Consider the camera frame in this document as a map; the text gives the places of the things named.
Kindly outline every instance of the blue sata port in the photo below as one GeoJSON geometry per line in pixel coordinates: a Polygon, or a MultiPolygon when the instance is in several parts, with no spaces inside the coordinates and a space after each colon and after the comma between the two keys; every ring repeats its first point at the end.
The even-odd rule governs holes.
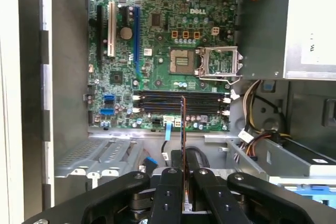
{"type": "Polygon", "coordinates": [[[104,102],[114,102],[116,96],[114,94],[105,94],[104,95],[104,102]]]}
{"type": "Polygon", "coordinates": [[[100,109],[101,115],[114,115],[114,109],[100,109]]]}

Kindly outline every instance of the black mounting arm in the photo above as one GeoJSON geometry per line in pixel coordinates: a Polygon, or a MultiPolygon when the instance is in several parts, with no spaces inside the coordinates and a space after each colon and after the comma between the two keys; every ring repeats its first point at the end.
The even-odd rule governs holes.
{"type": "Polygon", "coordinates": [[[185,188],[183,172],[178,168],[167,168],[157,178],[160,181],[148,190],[148,175],[128,173],[41,212],[24,224],[134,224],[143,219],[149,219],[150,224],[250,224],[250,220],[329,224],[336,220],[335,209],[244,173],[233,173],[226,181],[210,169],[196,169],[187,178],[185,188]],[[184,211],[185,190],[192,211],[184,211]],[[242,207],[232,191],[247,198],[251,210],[242,207]]]}

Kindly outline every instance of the blue cable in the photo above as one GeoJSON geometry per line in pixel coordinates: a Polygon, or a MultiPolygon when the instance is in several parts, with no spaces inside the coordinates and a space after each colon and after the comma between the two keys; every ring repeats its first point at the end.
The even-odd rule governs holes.
{"type": "Polygon", "coordinates": [[[171,136],[171,133],[172,133],[172,128],[173,128],[173,123],[167,123],[166,124],[166,137],[165,137],[166,141],[170,141],[170,136],[171,136]]]}

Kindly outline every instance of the green circuit board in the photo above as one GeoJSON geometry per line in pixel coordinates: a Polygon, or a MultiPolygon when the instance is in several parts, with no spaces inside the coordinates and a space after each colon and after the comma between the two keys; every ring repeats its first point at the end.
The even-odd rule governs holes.
{"type": "MultiPolygon", "coordinates": [[[[164,117],[170,117],[170,120],[173,118],[176,121],[174,129],[179,130],[179,113],[169,110],[139,111],[133,96],[141,91],[201,92],[210,96],[229,94],[230,87],[226,82],[203,81],[195,75],[200,65],[195,49],[234,44],[235,1],[89,0],[87,101],[90,126],[163,129],[164,117]],[[111,2],[117,9],[113,57],[107,55],[106,43],[111,2]],[[140,10],[140,40],[139,59],[135,63],[136,24],[133,16],[136,8],[140,10]],[[102,12],[100,21],[98,9],[102,12]],[[101,22],[102,31],[97,30],[97,22],[101,22]],[[212,35],[213,27],[219,28],[218,35],[212,35]],[[104,102],[107,94],[114,96],[108,107],[104,102]],[[113,109],[113,115],[102,114],[102,108],[113,109]]],[[[209,59],[209,69],[211,72],[229,71],[231,60],[230,54],[214,52],[209,59]]],[[[200,101],[199,105],[204,107],[204,113],[187,116],[187,131],[228,130],[227,116],[208,113],[206,101],[200,101]]]]}

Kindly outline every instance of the motherboard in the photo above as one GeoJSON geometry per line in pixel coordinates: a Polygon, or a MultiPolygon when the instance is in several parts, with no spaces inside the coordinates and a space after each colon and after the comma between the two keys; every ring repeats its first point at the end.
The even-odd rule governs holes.
{"type": "MultiPolygon", "coordinates": [[[[230,77],[200,78],[204,48],[234,45],[236,0],[89,0],[88,103],[94,127],[228,131],[230,77]]],[[[231,72],[211,50],[209,74],[231,72]]]]}

